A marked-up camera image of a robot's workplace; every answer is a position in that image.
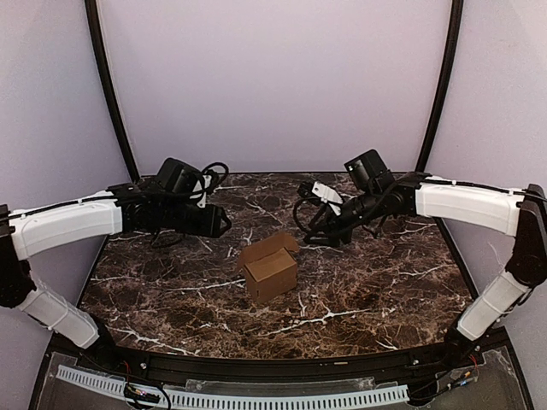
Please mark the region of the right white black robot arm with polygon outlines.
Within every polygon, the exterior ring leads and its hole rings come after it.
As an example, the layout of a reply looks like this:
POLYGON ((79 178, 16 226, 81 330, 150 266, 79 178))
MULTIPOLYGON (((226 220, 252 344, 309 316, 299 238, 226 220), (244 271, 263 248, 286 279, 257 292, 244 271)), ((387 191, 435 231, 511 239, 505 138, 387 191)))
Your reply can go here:
POLYGON ((469 356, 467 344, 478 341, 510 309, 546 280, 546 197, 530 184, 524 189, 444 179, 430 173, 395 175, 371 149, 345 163, 358 195, 345 199, 314 182, 301 189, 303 200, 318 207, 305 228, 309 242, 336 247, 352 232, 391 216, 450 220, 512 237, 512 254, 499 275, 461 313, 436 353, 437 364, 455 370, 469 356))

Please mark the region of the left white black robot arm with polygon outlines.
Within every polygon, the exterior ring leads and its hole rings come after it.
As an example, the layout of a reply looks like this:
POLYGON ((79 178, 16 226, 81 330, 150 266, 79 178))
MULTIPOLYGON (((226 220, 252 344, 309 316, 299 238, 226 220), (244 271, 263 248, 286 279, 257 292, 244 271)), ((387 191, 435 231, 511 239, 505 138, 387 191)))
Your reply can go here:
POLYGON ((175 231, 218 238, 232 226, 223 207, 207 201, 226 180, 228 166, 198 169, 167 158, 158 173, 137 183, 115 184, 89 196, 39 208, 1 207, 1 305, 15 308, 61 334, 102 372, 114 372, 120 352, 93 318, 32 275, 30 259, 95 237, 134 231, 175 231))

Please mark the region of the brown cardboard box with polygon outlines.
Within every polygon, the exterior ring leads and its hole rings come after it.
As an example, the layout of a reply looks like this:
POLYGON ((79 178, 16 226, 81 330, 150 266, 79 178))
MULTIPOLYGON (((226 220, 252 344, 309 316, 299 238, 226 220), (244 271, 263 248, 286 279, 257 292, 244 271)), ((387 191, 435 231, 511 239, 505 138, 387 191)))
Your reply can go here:
POLYGON ((297 261, 293 254, 298 251, 296 239, 285 231, 241 250, 236 271, 243 273, 246 288, 256 303, 271 301, 297 287, 297 261))

